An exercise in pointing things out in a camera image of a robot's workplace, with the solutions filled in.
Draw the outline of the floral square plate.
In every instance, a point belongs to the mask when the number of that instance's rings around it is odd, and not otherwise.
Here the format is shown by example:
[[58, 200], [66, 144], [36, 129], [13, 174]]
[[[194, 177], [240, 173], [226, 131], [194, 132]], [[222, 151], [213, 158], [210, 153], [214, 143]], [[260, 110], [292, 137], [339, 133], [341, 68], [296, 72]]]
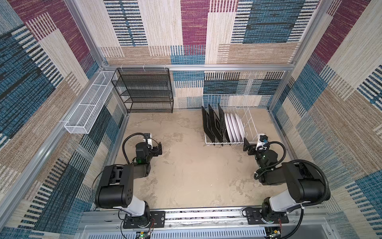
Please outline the floral square plate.
[[210, 125], [213, 134], [215, 135], [215, 141], [223, 143], [223, 133], [220, 128], [220, 119], [218, 118], [216, 112], [211, 105], [208, 105], [209, 115], [210, 115]]

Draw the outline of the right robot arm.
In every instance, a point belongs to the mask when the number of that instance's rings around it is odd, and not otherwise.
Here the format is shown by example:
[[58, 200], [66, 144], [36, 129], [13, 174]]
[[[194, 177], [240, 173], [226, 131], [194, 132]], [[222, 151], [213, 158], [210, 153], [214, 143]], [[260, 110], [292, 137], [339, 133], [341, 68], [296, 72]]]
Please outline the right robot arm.
[[328, 179], [314, 163], [302, 159], [286, 162], [286, 147], [279, 141], [269, 141], [264, 134], [256, 144], [246, 138], [243, 143], [244, 152], [254, 156], [259, 167], [254, 173], [255, 180], [264, 186], [287, 186], [285, 191], [263, 201], [258, 215], [265, 224], [284, 223], [288, 212], [330, 199]]

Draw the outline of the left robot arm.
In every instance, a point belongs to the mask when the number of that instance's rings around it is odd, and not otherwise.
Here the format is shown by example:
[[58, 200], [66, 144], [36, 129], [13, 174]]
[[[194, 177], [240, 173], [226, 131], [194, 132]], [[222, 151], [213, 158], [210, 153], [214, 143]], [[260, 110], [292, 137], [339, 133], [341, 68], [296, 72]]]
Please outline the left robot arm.
[[125, 213], [122, 226], [148, 228], [155, 225], [146, 201], [133, 195], [134, 180], [145, 178], [151, 171], [151, 160], [162, 154], [162, 144], [151, 146], [140, 142], [136, 145], [135, 161], [131, 164], [115, 164], [105, 168], [95, 192], [95, 204], [103, 209], [117, 209]]

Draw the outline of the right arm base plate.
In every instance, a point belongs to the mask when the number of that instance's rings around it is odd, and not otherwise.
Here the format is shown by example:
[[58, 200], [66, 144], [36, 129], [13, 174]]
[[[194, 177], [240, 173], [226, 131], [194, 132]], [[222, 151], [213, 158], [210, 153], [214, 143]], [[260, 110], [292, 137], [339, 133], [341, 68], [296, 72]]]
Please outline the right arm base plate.
[[242, 216], [247, 219], [249, 225], [289, 223], [285, 212], [274, 212], [268, 209], [263, 210], [260, 207], [246, 207], [242, 210]]

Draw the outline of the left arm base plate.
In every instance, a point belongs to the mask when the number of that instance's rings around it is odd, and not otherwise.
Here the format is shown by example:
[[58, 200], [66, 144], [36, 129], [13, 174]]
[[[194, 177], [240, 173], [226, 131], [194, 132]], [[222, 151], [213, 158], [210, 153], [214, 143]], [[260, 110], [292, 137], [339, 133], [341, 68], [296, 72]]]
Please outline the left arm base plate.
[[143, 216], [132, 217], [128, 214], [125, 215], [122, 228], [123, 229], [149, 229], [149, 228], [163, 228], [165, 225], [166, 212], [165, 211], [151, 211], [145, 212]]

